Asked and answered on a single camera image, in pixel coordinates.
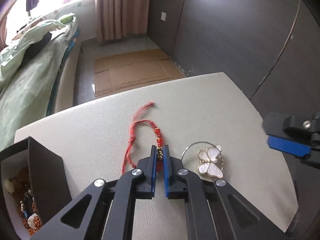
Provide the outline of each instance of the wall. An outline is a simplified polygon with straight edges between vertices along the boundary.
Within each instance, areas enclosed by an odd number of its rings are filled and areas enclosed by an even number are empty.
[[[79,21],[80,39],[85,41],[97,37],[96,12],[94,0],[71,1],[65,6],[49,13],[46,17],[58,19],[68,13],[75,13]]]

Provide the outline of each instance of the cardboard sheet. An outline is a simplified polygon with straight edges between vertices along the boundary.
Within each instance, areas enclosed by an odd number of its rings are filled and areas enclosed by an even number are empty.
[[[160,49],[130,52],[94,61],[95,97],[183,78]]]

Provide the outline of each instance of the curtain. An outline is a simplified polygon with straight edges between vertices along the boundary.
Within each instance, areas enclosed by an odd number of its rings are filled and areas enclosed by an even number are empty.
[[[5,17],[4,21],[0,26],[0,51],[3,50],[7,45],[5,44],[5,39],[7,37],[7,17]]]
[[[97,39],[121,39],[147,32],[149,0],[95,0]]]

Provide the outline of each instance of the black box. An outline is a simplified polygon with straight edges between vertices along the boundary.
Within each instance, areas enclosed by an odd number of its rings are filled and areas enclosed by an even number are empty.
[[[26,240],[30,236],[18,216],[13,197],[3,186],[4,179],[28,166],[37,214],[48,222],[71,200],[63,160],[29,137],[0,152],[0,239]]]

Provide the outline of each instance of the blue pad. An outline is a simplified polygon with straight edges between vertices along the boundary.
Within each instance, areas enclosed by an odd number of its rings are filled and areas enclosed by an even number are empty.
[[[271,149],[290,153],[298,157],[303,157],[307,154],[310,154],[311,152],[310,146],[288,141],[286,139],[282,139],[275,136],[269,136],[268,144]]]
[[[169,196],[169,171],[168,162],[170,161],[170,156],[167,154],[165,148],[163,148],[163,176],[164,176],[164,192],[165,197]]]
[[[153,196],[156,192],[156,165],[157,165],[157,150],[155,154],[153,155],[153,164],[152,164],[152,176],[151,176],[151,191],[153,193]]]

